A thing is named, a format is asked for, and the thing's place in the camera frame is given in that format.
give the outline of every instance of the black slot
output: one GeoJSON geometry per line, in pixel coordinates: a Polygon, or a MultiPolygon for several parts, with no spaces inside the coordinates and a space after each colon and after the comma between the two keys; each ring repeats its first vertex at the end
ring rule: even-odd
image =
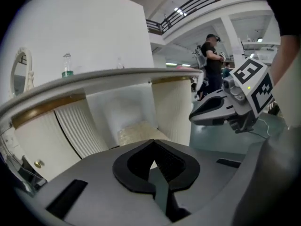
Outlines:
{"type": "Polygon", "coordinates": [[[232,167],[232,168],[239,168],[241,162],[239,161],[232,161],[232,160],[228,160],[228,159],[224,159],[224,158],[220,158],[216,161],[219,164],[228,166],[228,167],[232,167]]]}
{"type": "Polygon", "coordinates": [[[46,208],[54,216],[63,219],[78,197],[87,186],[87,182],[81,180],[73,180],[46,208]]]}

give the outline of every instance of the knob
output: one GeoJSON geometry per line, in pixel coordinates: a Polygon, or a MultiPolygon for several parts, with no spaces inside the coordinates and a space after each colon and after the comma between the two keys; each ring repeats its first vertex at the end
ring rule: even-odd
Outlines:
{"type": "Polygon", "coordinates": [[[34,163],[33,163],[37,168],[41,168],[41,163],[40,163],[40,161],[35,161],[34,163]]]}

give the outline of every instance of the floor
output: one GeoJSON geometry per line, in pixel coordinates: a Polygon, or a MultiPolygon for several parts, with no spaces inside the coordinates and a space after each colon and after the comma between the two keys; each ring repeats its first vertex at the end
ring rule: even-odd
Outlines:
{"type": "MultiPolygon", "coordinates": [[[[285,121],[281,117],[262,113],[259,118],[265,120],[269,125],[269,134],[271,135],[281,132],[285,127],[285,121]]],[[[257,120],[253,128],[253,132],[268,137],[268,127],[263,121],[257,120]]],[[[197,149],[246,154],[249,145],[260,141],[264,141],[264,139],[248,132],[235,134],[229,124],[222,126],[192,124],[191,126],[190,146],[197,149]]]]}

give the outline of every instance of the mirror frame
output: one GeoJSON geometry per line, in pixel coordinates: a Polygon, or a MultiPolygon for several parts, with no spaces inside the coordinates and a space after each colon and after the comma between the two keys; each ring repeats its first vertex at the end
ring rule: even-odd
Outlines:
{"type": "Polygon", "coordinates": [[[16,94],[15,94],[15,86],[14,86],[14,75],[15,75],[15,70],[16,70],[16,67],[17,67],[17,64],[18,64],[18,61],[20,60],[20,58],[23,56],[23,55],[26,55],[26,74],[25,74],[25,84],[24,84],[24,92],[27,91],[27,84],[28,84],[28,74],[30,71],[32,71],[32,54],[30,52],[29,49],[25,48],[25,47],[21,47],[17,53],[16,53],[16,57],[15,57],[15,60],[14,60],[14,64],[13,64],[13,67],[11,69],[11,74],[10,74],[10,94],[11,94],[11,97],[14,98],[16,97],[16,94]]]}

